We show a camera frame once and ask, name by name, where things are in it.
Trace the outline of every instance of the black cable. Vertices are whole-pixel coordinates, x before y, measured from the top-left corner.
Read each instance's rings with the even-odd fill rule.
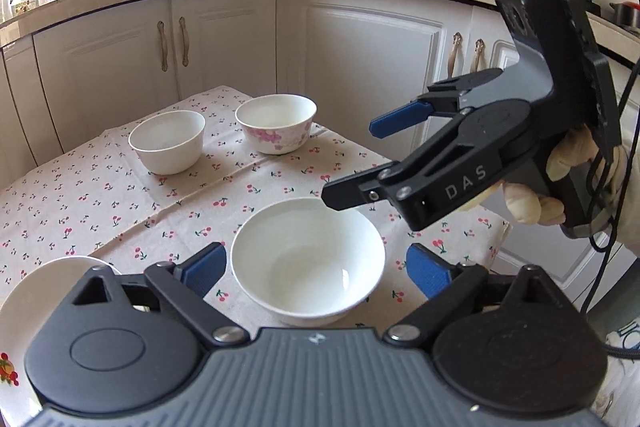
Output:
[[[634,84],[636,83],[636,78],[638,77],[639,73],[640,73],[640,58],[638,58],[638,61],[635,63],[635,65],[631,69],[631,73],[629,74],[629,79],[626,82],[625,89],[622,93],[622,96],[620,97],[620,103],[618,104],[618,115],[620,117],[620,120],[622,119],[622,113],[625,109],[626,102],[628,101],[628,98],[631,94],[631,90],[633,89]],[[628,162],[626,164],[625,176],[622,180],[622,186],[620,187],[620,199],[618,200],[616,213],[611,223],[611,233],[609,235],[609,240],[607,241],[607,244],[604,247],[600,247],[595,243],[593,234],[589,238],[591,246],[596,251],[604,253],[604,257],[603,257],[602,263],[600,264],[600,269],[598,270],[598,273],[595,279],[593,280],[593,285],[591,286],[591,289],[589,290],[589,293],[587,294],[587,297],[582,303],[582,307],[580,308],[580,313],[582,315],[586,314],[589,308],[589,305],[593,300],[593,296],[595,295],[598,289],[598,286],[602,281],[602,276],[604,275],[604,271],[607,267],[607,263],[609,262],[609,257],[611,255],[613,245],[615,244],[615,241],[618,237],[618,225],[620,223],[620,216],[622,215],[622,207],[625,201],[626,189],[628,187],[629,180],[631,178],[633,158],[636,155],[636,148],[638,147],[639,137],[640,137],[640,115],[636,119],[636,129],[634,131],[634,137],[633,137],[633,142],[631,143],[631,149],[629,149],[629,156],[628,156]],[[606,178],[609,176],[610,164],[606,164],[603,169],[600,180],[598,181],[598,185],[596,186],[596,189],[593,192],[591,192],[591,189],[593,187],[593,177],[601,161],[601,158],[602,156],[600,154],[596,156],[596,159],[594,159],[594,162],[591,165],[591,168],[587,175],[587,188],[591,195],[591,200],[589,203],[587,215],[590,217],[590,219],[592,217],[592,212],[595,207],[595,203],[599,200],[600,195],[604,189],[604,180],[606,180]],[[605,349],[607,350],[607,354],[612,357],[617,357],[619,359],[628,359],[628,360],[640,360],[640,349],[625,349],[622,347],[609,346],[608,344],[605,344]]]

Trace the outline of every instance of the white glove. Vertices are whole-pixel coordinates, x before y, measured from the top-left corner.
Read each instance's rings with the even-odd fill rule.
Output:
[[[620,188],[625,175],[627,165],[626,151],[631,146],[632,137],[624,136],[623,146],[614,150],[614,161],[609,170],[607,182],[602,197],[607,204],[615,208],[620,197]],[[546,163],[546,174],[551,181],[558,181],[569,174],[571,167],[578,166],[587,161],[592,161],[598,153],[598,146],[593,141],[587,126],[569,131],[564,139],[551,151]],[[632,171],[629,184],[626,189],[623,212],[618,224],[618,240],[627,245],[640,243],[640,227],[634,225],[634,216],[640,216],[640,164],[638,155],[632,160]],[[604,168],[604,162],[600,163],[596,179]],[[467,210],[481,203],[500,186],[504,192],[507,208],[519,223],[526,225],[560,225],[564,223],[564,204],[556,198],[536,194],[526,185],[500,182],[476,196],[461,207]]]

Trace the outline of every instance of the white bowl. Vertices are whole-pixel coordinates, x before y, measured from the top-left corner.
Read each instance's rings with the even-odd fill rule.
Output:
[[[296,94],[268,94],[236,109],[249,145],[264,154],[286,154],[309,139],[316,104]]]
[[[0,308],[0,367],[17,373],[15,381],[0,381],[0,409],[7,427],[19,427],[42,410],[24,374],[24,354],[53,310],[95,265],[109,266],[81,255],[49,261],[22,279]]]
[[[129,145],[149,172],[177,174],[200,158],[205,123],[195,111],[156,114],[131,131]]]
[[[280,201],[250,217],[231,245],[242,290],[285,324],[318,327],[362,302],[380,282],[385,247],[354,208],[318,198]]]

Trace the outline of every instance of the table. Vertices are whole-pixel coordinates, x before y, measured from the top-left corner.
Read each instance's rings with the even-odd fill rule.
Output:
[[[105,131],[0,192],[0,302],[39,265],[65,255],[94,255],[123,273],[140,273],[157,261],[180,263],[212,241],[228,249],[244,221],[268,204],[319,197],[329,180],[386,161],[318,124],[294,153],[257,153],[234,117],[247,99],[217,87],[160,111],[190,109],[206,117],[204,153],[181,174],[151,174],[129,148],[127,137],[142,119]],[[336,327],[384,330],[424,302],[404,269],[410,244],[427,245],[451,263],[490,267],[510,230],[482,206],[422,232],[411,232],[386,201],[359,210],[384,238],[386,269],[368,301]],[[281,325],[242,293],[230,270],[206,300],[252,335]]]

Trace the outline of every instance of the glass jar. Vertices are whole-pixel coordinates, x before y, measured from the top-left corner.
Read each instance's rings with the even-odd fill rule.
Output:
[[[11,0],[11,13],[13,16],[26,13],[38,6],[38,0]]]

